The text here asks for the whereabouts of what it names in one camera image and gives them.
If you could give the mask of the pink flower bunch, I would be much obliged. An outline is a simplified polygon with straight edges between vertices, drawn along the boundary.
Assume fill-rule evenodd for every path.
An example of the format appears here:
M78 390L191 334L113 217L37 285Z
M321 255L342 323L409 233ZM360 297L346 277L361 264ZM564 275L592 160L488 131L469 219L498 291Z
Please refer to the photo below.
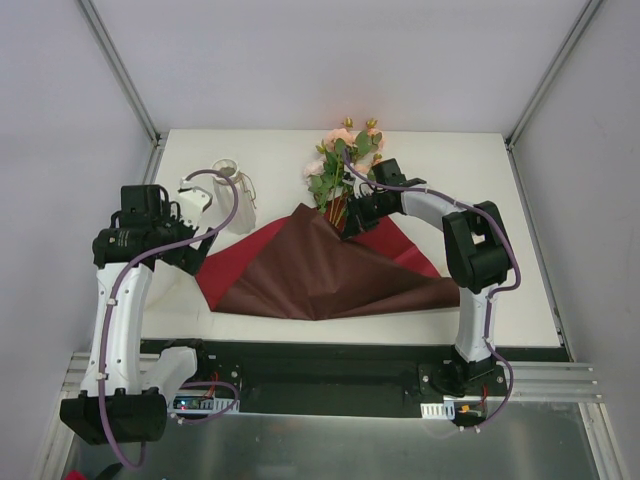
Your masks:
M362 175L373 179L371 169L382 161L384 133L378 120L370 118L362 130L354 130L354 121L346 117L340 128L328 132L316 146L317 160L303 170L307 189L316 209L334 226L340 227L346 215L346 200L353 193L355 178L345 167L343 153Z

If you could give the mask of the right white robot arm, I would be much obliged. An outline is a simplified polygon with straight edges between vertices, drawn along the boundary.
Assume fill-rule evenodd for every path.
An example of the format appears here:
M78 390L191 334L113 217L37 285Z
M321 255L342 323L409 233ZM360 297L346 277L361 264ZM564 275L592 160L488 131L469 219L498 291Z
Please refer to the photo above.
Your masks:
M348 154L344 164L355 178L346 201L341 238L374 229L393 213L417 218L443 234L447 269L459 288L458 332L449 363L429 375L429 385L453 397L473 394L494 371L494 301L501 292L517 289L521 272L497 206L470 205L407 179L394 159L373 167L373 179L357 172Z

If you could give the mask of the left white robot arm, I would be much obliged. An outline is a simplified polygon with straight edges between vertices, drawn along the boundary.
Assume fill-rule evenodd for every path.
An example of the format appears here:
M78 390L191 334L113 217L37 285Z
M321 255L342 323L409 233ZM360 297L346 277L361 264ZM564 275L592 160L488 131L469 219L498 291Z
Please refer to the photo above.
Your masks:
M185 242L211 204L211 194L199 187L182 188L171 199L157 184L124 186L119 210L94 239L99 302L91 355L78 397L60 407L61 421L88 444L159 440L178 389L209 382L212 367L201 340L168 341L148 371L140 368L140 342L156 264L199 271L213 241L197 248Z

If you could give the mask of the brown red wrapping paper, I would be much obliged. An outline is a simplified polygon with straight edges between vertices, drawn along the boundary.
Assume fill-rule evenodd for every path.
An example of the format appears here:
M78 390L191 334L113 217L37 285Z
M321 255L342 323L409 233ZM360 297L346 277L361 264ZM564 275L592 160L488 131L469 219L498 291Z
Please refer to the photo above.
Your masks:
M390 219L343 241L299 205L225 250L196 276L213 312L320 321L456 308L455 282Z

